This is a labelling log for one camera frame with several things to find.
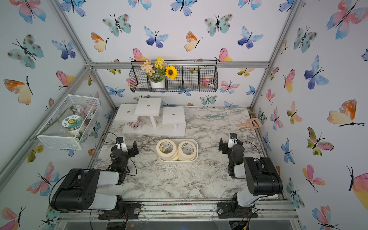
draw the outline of white flower pot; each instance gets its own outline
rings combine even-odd
[[[151,81],[151,88],[152,89],[163,89],[165,88],[165,80],[163,80],[162,82],[153,82]]]
[[[138,126],[136,128],[132,128],[132,129],[134,129],[134,131],[136,131],[136,132],[139,132],[142,129],[142,126],[140,125],[140,126]]]

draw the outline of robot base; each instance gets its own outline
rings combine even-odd
[[[217,214],[219,219],[228,219],[228,218],[243,218],[248,215],[252,216],[252,218],[257,218],[257,213],[253,213],[252,207],[241,207],[237,203],[235,193],[231,199],[231,202],[218,202],[217,203]]]

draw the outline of masking tape roll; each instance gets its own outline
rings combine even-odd
[[[190,141],[182,141],[177,152],[179,160],[194,160],[197,156],[197,148]]]
[[[156,153],[163,160],[172,160],[177,155],[177,146],[173,141],[164,139],[157,143]]]

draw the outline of marble tabletop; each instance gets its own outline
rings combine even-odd
[[[234,132],[238,139],[249,141],[261,147],[254,130],[236,127],[250,118],[247,108],[236,107],[185,107],[187,121],[185,137],[198,142],[198,158],[191,164],[165,164],[156,155],[156,144],[170,137],[146,135],[125,135],[128,148],[137,141],[139,154],[131,158],[136,167],[136,176],[126,176],[122,185],[101,186],[98,192],[121,195],[124,199],[197,199],[230,198],[234,193],[247,187],[245,179],[232,179],[227,172],[229,160],[218,151],[220,138],[228,142]],[[112,123],[109,132],[122,136],[125,123]],[[106,141],[114,142],[115,136],[108,134]],[[110,149],[114,144],[104,144],[96,159],[94,168],[107,169],[111,164]],[[244,142],[244,156],[257,157],[254,146]],[[135,167],[128,163],[131,174]]]

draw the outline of orange butterfly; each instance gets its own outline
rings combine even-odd
[[[355,99],[348,100],[341,105],[340,112],[331,110],[327,120],[333,124],[341,124],[339,125],[339,127],[355,124],[364,126],[364,123],[351,122],[355,118],[356,110],[357,110],[357,101]]]
[[[289,48],[290,46],[286,46],[287,45],[287,43],[286,43],[286,41],[284,42],[284,50],[281,52],[281,54],[287,49],[287,48]]]
[[[97,43],[95,45],[95,49],[98,51],[98,52],[102,52],[106,49],[106,45],[107,45],[107,41],[109,38],[106,39],[106,41],[104,41],[100,36],[98,36],[95,32],[91,32],[91,38],[92,40]]]
[[[184,48],[187,50],[187,52],[192,51],[193,49],[195,49],[199,43],[199,41],[201,40],[197,40],[197,38],[194,36],[194,34],[192,32],[188,32],[187,33],[187,42],[189,42],[189,44],[186,44],[184,46]]]
[[[19,93],[18,102],[29,105],[31,103],[32,90],[29,87],[28,76],[25,76],[26,84],[21,81],[5,79],[4,84],[10,92]]]
[[[289,93],[291,93],[293,91],[294,76],[295,76],[295,70],[291,70],[287,77],[284,74],[284,80],[285,80],[284,89],[286,87],[286,89],[287,89],[287,91],[289,91]]]
[[[295,124],[295,121],[297,121],[297,122],[302,122],[303,121],[303,119],[301,117],[299,117],[299,115],[297,115],[296,113],[298,113],[298,110],[295,110],[295,101],[293,101],[291,103],[291,110],[287,111],[287,115],[289,117],[291,117],[290,118],[290,123],[292,123],[292,124]]]
[[[266,94],[266,98],[267,98],[267,100],[269,100],[270,102],[271,102],[271,104],[272,104],[272,98],[274,98],[276,96],[276,93],[273,93],[272,95],[271,95],[271,89],[268,89],[268,92],[267,92],[267,94]]]

